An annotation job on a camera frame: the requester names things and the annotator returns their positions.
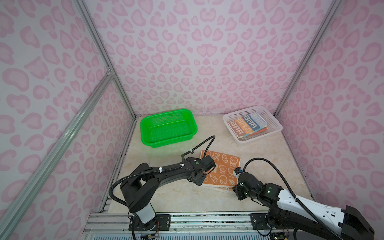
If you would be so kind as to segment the peach patterned towel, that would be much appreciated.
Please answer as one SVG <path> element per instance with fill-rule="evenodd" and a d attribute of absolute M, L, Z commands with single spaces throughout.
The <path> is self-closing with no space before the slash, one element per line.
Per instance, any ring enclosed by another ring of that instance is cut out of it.
<path fill-rule="evenodd" d="M 207 151 L 206 156 L 214 160 L 216 168 L 206 176 L 202 186 L 222 190 L 234 187 L 237 182 L 234 170 L 240 166 L 241 158 L 214 151 Z"/>

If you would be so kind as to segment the orange blue lettered towel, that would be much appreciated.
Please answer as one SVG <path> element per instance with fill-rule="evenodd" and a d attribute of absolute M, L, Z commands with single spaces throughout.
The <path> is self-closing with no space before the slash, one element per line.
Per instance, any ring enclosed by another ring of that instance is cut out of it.
<path fill-rule="evenodd" d="M 238 139 L 245 139 L 268 130 L 268 123 L 259 113 L 251 113 L 229 121 L 228 126 Z"/>

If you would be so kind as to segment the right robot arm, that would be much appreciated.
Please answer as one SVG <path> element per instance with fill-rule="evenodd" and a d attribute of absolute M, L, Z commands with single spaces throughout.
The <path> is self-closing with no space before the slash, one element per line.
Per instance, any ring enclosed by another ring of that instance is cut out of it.
<path fill-rule="evenodd" d="M 234 170 L 238 183 L 233 190 L 240 201 L 250 198 L 269 210 L 255 227 L 301 230 L 326 240 L 372 240 L 375 231 L 351 206 L 331 207 L 294 196 L 276 184 L 264 184 L 241 168 Z"/>

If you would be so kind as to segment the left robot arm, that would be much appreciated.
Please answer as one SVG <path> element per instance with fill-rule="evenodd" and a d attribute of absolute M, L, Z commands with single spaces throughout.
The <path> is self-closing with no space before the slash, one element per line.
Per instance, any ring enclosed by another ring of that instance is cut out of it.
<path fill-rule="evenodd" d="M 188 157 L 181 163 L 164 167 L 141 164 L 131 175 L 120 179 L 118 183 L 124 197 L 123 204 L 141 223 L 148 224 L 156 218 L 151 199 L 158 188 L 179 180 L 187 180 L 201 186 L 215 167 L 211 156 L 202 159 Z"/>

